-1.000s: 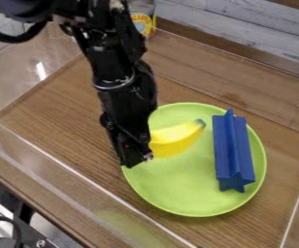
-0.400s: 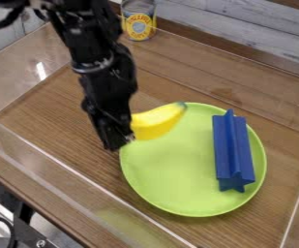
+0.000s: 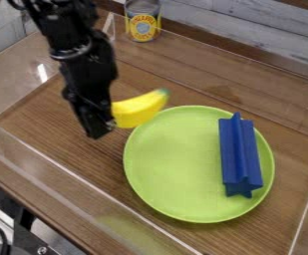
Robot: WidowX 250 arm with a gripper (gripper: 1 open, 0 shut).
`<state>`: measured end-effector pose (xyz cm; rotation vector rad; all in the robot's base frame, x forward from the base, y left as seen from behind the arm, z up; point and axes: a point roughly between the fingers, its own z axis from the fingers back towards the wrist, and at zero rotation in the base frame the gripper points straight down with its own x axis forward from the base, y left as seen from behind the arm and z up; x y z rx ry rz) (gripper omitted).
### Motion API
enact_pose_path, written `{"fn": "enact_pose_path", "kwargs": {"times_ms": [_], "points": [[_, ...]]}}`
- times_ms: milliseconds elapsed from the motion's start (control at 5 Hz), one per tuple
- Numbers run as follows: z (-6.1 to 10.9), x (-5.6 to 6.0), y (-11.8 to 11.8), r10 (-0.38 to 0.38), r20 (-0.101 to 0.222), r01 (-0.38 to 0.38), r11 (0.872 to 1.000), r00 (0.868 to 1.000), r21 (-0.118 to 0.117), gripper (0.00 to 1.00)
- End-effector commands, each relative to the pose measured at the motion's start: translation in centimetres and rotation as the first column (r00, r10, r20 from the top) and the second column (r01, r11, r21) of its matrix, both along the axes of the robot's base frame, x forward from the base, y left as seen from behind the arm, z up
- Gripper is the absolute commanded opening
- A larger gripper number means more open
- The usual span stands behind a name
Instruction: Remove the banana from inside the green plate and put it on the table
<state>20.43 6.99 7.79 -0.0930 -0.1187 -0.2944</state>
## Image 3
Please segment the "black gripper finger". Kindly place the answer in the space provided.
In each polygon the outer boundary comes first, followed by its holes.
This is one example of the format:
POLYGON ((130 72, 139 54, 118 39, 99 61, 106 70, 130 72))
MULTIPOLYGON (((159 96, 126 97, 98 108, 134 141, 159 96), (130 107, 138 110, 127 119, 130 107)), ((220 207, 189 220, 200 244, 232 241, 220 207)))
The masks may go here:
POLYGON ((79 109, 79 98, 67 87, 62 90, 62 97, 69 102, 74 113, 77 113, 79 109))
POLYGON ((115 129, 115 119, 110 110, 98 110, 89 106, 78 107, 78 119, 87 137, 98 139, 115 129))

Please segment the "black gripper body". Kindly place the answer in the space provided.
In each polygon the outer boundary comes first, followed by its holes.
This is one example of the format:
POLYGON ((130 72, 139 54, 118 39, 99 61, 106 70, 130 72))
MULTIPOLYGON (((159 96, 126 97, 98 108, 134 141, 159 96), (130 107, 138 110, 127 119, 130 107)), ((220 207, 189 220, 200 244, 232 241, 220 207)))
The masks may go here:
POLYGON ((79 106, 111 110, 110 86, 118 77, 118 68, 107 35, 102 31, 56 32, 51 58, 59 62, 66 87, 78 96, 79 106))

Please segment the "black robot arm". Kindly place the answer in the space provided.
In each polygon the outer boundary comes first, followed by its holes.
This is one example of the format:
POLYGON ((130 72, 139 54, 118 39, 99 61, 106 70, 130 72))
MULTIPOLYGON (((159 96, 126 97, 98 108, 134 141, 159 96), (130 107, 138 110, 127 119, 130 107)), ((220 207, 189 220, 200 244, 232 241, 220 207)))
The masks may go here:
POLYGON ((62 96, 87 137, 98 139, 115 128, 110 86, 118 77, 115 53, 93 0, 7 0, 32 19, 59 63, 62 96))

